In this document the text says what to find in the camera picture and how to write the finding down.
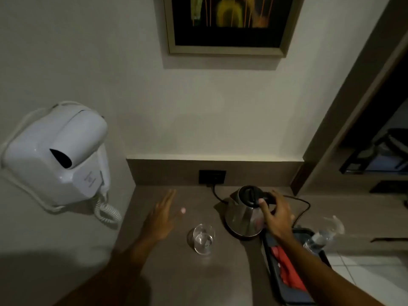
black tray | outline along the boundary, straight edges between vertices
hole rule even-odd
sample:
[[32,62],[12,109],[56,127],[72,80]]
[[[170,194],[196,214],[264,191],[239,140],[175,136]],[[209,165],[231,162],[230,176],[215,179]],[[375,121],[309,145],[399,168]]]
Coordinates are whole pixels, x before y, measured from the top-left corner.
[[[294,228],[293,234],[303,244],[310,236],[313,236],[314,232],[306,228]],[[289,288],[283,283],[280,277],[278,261],[271,253],[271,247],[277,246],[278,243],[266,230],[262,233],[262,243],[265,247],[266,259],[271,274],[271,286],[275,298],[286,305],[316,305],[309,293]],[[324,251],[321,251],[318,256],[327,266],[331,267]]]

plastic bottle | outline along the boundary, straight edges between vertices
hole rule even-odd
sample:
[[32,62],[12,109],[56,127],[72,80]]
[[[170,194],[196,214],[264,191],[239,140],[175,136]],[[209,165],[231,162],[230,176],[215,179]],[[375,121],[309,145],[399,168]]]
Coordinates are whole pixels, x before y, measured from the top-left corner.
[[344,225],[336,216],[333,216],[333,218],[324,217],[324,219],[330,221],[331,226],[319,230],[303,244],[303,247],[310,252],[319,253],[334,239],[336,234],[344,234]]

framed picture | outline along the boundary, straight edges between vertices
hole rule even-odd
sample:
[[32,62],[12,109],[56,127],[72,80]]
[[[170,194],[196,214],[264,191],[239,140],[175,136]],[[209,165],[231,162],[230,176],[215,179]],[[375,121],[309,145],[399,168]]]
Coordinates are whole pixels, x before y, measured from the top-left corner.
[[285,57],[304,0],[164,0],[171,54]]

stainless steel kettle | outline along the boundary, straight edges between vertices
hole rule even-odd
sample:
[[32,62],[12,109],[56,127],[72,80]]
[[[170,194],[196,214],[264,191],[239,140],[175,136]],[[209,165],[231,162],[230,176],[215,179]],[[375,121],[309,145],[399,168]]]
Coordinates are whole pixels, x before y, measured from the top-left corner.
[[261,198],[268,205],[276,205],[273,195],[255,186],[239,188],[234,200],[229,201],[225,223],[237,237],[254,237],[264,228],[264,215],[258,204]]

wall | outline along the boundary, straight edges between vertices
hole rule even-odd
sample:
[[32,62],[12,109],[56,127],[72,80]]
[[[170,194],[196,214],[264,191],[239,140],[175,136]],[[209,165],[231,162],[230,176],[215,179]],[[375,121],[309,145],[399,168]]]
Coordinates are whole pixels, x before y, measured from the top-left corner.
[[115,2],[104,54],[130,158],[299,160],[388,0],[305,0],[273,59],[167,54],[162,0]]
[[[134,182],[101,78],[103,20],[97,0],[0,1],[0,141],[38,107],[75,100],[98,110],[109,124],[110,201],[124,215]],[[118,230],[88,206],[50,215],[1,178],[0,198],[2,304],[51,305],[109,258]]]

